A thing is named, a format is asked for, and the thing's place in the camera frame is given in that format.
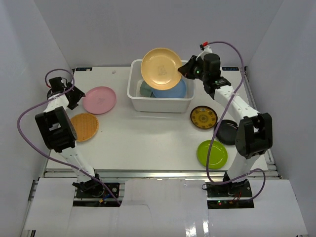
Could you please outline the teal rectangular divided plate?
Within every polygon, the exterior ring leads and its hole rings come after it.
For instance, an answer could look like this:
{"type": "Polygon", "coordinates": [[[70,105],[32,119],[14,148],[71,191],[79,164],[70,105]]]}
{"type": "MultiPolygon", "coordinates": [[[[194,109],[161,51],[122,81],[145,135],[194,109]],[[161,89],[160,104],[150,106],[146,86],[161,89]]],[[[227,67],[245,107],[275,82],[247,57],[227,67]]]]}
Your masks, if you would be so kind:
{"type": "Polygon", "coordinates": [[[142,81],[139,92],[143,97],[155,98],[152,88],[145,81],[142,81]]]}

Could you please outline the tan yellow round plate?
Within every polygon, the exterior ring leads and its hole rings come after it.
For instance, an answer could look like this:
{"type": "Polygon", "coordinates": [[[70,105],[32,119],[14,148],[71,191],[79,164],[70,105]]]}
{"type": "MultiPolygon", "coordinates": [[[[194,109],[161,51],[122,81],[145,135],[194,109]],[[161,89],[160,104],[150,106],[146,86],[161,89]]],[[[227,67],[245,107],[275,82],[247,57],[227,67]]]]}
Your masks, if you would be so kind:
{"type": "Polygon", "coordinates": [[[144,81],[157,90],[175,87],[182,75],[178,68],[182,66],[180,57],[168,48],[155,48],[142,59],[141,74],[144,81]]]}

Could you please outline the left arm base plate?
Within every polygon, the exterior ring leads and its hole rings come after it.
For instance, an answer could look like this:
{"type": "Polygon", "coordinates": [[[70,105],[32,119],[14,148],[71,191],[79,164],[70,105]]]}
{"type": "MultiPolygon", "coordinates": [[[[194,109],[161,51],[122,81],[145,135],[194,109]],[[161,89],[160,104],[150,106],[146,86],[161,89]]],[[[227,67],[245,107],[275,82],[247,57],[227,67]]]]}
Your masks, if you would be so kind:
{"type": "Polygon", "coordinates": [[[120,183],[105,183],[113,195],[100,183],[88,183],[89,189],[83,190],[84,186],[73,182],[75,197],[74,207],[120,207],[119,200],[120,183]]]}

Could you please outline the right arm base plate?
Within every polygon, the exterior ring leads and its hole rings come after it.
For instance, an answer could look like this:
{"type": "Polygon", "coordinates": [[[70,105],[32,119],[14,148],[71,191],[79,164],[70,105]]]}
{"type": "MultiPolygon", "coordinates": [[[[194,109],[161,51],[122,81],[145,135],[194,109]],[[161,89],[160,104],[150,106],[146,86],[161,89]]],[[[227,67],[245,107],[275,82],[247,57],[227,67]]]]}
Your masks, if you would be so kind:
{"type": "Polygon", "coordinates": [[[201,187],[207,192],[208,209],[251,209],[254,208],[252,190],[248,180],[241,185],[229,183],[212,185],[209,182],[201,187]]]}

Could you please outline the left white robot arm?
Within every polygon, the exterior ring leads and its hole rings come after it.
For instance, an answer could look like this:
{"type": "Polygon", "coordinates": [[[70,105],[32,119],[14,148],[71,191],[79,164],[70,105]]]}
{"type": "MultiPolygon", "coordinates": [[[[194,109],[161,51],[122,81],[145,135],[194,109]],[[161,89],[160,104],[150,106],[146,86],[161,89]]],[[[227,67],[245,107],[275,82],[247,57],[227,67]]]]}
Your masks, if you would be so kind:
{"type": "Polygon", "coordinates": [[[49,83],[51,89],[47,98],[51,101],[43,113],[35,116],[44,143],[71,165],[78,180],[73,186],[87,195],[100,197],[105,191],[104,184],[98,181],[100,176],[80,154],[77,148],[77,133],[66,113],[67,109],[73,110],[78,106],[85,93],[70,82],[63,82],[61,77],[52,78],[49,83]]]}

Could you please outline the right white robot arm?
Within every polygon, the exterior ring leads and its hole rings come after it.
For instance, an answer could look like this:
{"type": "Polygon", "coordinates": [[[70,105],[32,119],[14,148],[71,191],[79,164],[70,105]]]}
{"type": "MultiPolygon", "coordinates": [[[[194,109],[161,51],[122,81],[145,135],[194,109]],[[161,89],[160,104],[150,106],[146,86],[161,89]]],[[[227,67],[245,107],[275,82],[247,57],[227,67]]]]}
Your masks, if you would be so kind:
{"type": "Polygon", "coordinates": [[[225,172],[222,182],[210,180],[205,187],[210,191],[224,192],[229,197],[236,196],[247,182],[255,161],[273,144],[272,117],[260,113],[246,103],[221,75],[220,57],[214,53],[193,55],[178,71],[187,79],[199,79],[205,92],[222,105],[236,122],[236,156],[231,167],[225,172]]]}

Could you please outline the blue round plate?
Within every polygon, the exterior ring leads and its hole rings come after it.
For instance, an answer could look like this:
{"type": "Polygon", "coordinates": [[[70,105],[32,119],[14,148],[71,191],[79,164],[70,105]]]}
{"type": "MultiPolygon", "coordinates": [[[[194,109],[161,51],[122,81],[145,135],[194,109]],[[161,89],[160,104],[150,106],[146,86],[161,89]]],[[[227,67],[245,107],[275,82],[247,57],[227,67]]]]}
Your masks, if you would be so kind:
{"type": "Polygon", "coordinates": [[[173,88],[168,90],[158,90],[152,88],[152,93],[156,98],[184,98],[186,96],[186,83],[181,79],[173,88]]]}

